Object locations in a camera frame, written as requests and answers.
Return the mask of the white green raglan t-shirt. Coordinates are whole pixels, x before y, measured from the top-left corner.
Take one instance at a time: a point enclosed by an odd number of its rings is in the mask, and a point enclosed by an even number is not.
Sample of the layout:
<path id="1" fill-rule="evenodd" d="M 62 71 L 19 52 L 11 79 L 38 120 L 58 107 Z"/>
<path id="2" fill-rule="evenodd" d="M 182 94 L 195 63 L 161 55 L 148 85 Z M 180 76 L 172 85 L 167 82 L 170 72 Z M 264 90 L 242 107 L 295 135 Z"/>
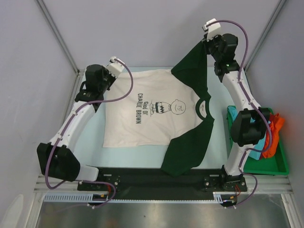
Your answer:
<path id="1" fill-rule="evenodd" d="M 105 148 L 165 145 L 173 177 L 202 163 L 214 125 L 202 42 L 172 69 L 121 74 L 106 98 Z"/>

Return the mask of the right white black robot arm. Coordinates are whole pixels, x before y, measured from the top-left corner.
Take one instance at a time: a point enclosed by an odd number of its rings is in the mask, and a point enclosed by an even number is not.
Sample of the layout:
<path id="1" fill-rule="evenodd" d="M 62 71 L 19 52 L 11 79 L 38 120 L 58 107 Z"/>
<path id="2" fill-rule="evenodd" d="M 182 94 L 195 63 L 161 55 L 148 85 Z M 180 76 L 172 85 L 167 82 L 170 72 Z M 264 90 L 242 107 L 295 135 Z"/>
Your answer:
<path id="1" fill-rule="evenodd" d="M 243 174 L 250 151 L 264 138 L 269 128 L 270 111 L 260 106 L 244 81 L 235 60 L 238 38 L 232 34 L 204 35 L 202 43 L 206 53 L 215 60 L 214 72 L 228 90 L 238 112 L 230 128 L 233 145 L 222 168 L 225 175 L 219 178 L 220 187 L 231 190 L 236 185 L 236 179 Z"/>

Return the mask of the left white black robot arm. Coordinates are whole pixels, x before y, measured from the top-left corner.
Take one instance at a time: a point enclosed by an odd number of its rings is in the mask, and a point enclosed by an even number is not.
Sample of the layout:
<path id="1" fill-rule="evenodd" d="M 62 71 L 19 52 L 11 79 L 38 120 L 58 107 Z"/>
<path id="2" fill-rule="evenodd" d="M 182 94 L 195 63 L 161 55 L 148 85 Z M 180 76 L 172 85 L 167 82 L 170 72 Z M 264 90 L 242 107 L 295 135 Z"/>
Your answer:
<path id="1" fill-rule="evenodd" d="M 81 83 L 67 119 L 48 143 L 40 143 L 37 147 L 44 176 L 64 181 L 88 181 L 95 190 L 104 186 L 105 178 L 98 174 L 99 169 L 82 164 L 74 152 L 81 132 L 100 106 L 95 101 L 104 99 L 104 93 L 123 69 L 116 61 L 107 66 L 92 64 L 86 67 L 85 81 Z"/>

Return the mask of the orange t-shirt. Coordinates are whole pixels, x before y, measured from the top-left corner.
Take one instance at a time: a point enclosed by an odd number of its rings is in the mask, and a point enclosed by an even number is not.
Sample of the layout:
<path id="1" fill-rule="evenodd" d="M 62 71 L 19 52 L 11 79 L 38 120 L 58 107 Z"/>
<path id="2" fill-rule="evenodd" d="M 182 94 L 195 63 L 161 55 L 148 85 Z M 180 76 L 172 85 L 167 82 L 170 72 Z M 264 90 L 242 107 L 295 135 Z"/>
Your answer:
<path id="1" fill-rule="evenodd" d="M 272 158 L 276 153 L 280 140 L 279 132 L 285 123 L 285 118 L 283 118 L 279 113 L 270 114 L 269 121 L 270 121 L 269 127 L 270 127 L 272 140 L 270 140 L 270 135 L 267 132 L 263 149 L 265 150 L 268 147 L 269 142 L 271 142 L 271 145 L 269 149 L 263 152 L 261 155 L 261 157 L 265 159 Z"/>

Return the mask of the light blue t-shirt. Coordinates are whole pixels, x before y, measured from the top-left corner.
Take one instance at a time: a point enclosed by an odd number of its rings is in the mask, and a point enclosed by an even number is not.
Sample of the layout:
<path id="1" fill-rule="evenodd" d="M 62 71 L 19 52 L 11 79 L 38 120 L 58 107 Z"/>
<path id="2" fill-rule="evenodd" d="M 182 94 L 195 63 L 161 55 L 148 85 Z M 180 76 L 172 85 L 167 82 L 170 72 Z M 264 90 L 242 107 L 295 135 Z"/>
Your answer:
<path id="1" fill-rule="evenodd" d="M 237 115 L 238 115 L 238 112 L 237 112 L 237 109 L 236 109 L 235 106 L 230 105 L 230 106 L 227 107 L 227 116 L 228 116 L 229 128 L 231 128 L 231 126 L 232 126 L 234 120 L 236 119 Z M 258 141 L 258 143 L 256 145 L 254 145 L 254 149 L 256 149 L 258 151 L 262 151 L 264 149 L 267 134 L 268 134 L 268 132 L 266 131 L 266 134 L 265 134 L 264 138 L 260 139 Z M 258 161 L 261 157 L 261 152 L 250 151 L 249 157 Z"/>

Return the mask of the green plastic bin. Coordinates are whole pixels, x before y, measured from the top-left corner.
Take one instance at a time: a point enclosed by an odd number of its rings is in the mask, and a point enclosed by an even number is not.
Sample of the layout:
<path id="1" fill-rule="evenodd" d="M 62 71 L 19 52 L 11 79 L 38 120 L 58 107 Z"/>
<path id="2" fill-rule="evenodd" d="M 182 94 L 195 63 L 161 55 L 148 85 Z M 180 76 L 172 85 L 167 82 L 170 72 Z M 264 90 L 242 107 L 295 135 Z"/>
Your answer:
<path id="1" fill-rule="evenodd" d="M 228 121 L 228 131 L 229 131 L 229 139 L 230 145 L 232 146 L 233 141 L 230 134 L 231 126 L 237 116 L 238 112 L 235 106 L 227 107 L 227 121 Z M 264 157 L 263 154 L 255 151 L 251 151 L 247 161 L 244 165 L 245 173 L 252 174 L 266 174 L 266 175 L 288 175 L 289 168 L 285 156 L 284 145 L 282 140 L 280 139 L 280 130 L 278 130 L 278 143 L 276 146 L 276 152 L 272 153 L 272 157 Z M 259 141 L 255 148 L 258 150 L 262 150 L 266 143 L 266 136 Z"/>

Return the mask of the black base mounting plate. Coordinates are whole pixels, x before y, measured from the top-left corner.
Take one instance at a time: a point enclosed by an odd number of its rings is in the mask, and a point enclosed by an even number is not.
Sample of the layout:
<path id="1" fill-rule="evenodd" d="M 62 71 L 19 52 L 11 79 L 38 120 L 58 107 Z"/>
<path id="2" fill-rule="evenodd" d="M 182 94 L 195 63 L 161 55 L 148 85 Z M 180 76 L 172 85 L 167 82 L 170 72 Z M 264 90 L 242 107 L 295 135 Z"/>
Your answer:
<path id="1" fill-rule="evenodd" d="M 210 200 L 214 192 L 222 194 L 247 191 L 245 178 L 228 178 L 221 169 L 191 169 L 172 177 L 161 169 L 100 168 L 97 184 L 82 183 L 78 191 L 101 192 L 114 185 L 116 200 Z"/>

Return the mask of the left aluminium frame post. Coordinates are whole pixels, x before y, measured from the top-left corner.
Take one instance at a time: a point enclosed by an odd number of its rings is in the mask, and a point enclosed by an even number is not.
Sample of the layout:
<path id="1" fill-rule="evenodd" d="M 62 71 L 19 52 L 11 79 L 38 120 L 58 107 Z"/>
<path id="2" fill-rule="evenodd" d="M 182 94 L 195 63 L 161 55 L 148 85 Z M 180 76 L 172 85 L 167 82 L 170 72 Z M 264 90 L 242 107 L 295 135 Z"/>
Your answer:
<path id="1" fill-rule="evenodd" d="M 73 71 L 76 74 L 78 74 L 79 69 L 76 65 L 76 62 L 75 62 L 74 58 L 72 57 L 72 55 L 68 49 L 68 46 L 66 45 L 66 42 L 64 41 L 47 5 L 45 4 L 45 2 L 43 0 L 34 0 L 34 2 L 36 3 L 37 7 L 39 8 L 43 18 L 45 19 L 47 25 L 49 26 L 51 32 L 53 33 L 55 40 L 59 44 L 59 47 L 61 48 L 64 56 L 66 57 L 69 65 L 71 66 Z"/>

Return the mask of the aluminium frame post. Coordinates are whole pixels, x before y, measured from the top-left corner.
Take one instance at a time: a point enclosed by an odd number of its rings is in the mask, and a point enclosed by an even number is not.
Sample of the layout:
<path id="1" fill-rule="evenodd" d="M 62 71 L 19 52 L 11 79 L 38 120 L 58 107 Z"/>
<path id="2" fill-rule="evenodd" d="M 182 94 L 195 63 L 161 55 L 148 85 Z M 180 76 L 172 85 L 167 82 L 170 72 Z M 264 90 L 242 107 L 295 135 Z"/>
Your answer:
<path id="1" fill-rule="evenodd" d="M 278 1 L 274 11 L 272 12 L 266 26 L 264 27 L 264 29 L 262 31 L 261 36 L 259 37 L 259 40 L 258 40 L 257 44 L 255 45 L 252 53 L 249 56 L 249 59 L 248 59 L 247 63 L 244 66 L 245 73 L 250 69 L 250 67 L 253 64 L 254 60 L 256 59 L 257 55 L 261 51 L 261 48 L 262 48 L 268 34 L 270 33 L 274 23 L 276 22 L 278 16 L 281 14 L 281 11 L 285 7 L 286 3 L 287 3 L 287 0 L 279 0 Z"/>
<path id="2" fill-rule="evenodd" d="M 72 57 L 72 55 L 68 49 L 68 46 L 66 45 L 66 42 L 64 41 L 47 5 L 45 4 L 45 2 L 43 0 L 34 0 L 34 2 L 36 3 L 37 7 L 39 8 L 43 18 L 45 19 L 47 25 L 49 26 L 51 32 L 53 33 L 55 40 L 59 44 L 59 47 L 61 48 L 64 56 L 66 57 L 69 65 L 71 66 L 73 71 L 76 74 L 78 74 L 79 69 L 76 65 L 76 62 L 75 62 L 74 58 Z"/>

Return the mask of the right aluminium frame post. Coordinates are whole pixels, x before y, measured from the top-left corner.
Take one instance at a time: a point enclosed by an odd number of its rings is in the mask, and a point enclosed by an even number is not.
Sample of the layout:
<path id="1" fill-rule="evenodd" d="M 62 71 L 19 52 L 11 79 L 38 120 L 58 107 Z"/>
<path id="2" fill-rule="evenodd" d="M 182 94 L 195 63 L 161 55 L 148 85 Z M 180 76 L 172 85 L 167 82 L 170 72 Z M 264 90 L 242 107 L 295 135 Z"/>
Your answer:
<path id="1" fill-rule="evenodd" d="M 258 40 L 257 44 L 255 45 L 252 53 L 249 56 L 249 59 L 248 59 L 247 63 L 244 66 L 245 73 L 250 69 L 250 67 L 253 64 L 254 60 L 256 59 L 257 55 L 261 51 L 261 48 L 262 48 L 268 34 L 270 33 L 274 23 L 276 22 L 278 16 L 281 14 L 281 11 L 285 7 L 286 3 L 287 3 L 287 0 L 279 0 L 278 1 L 274 11 L 272 12 L 266 26 L 264 27 L 264 29 L 262 31 L 261 36 L 259 37 L 259 40 Z"/>

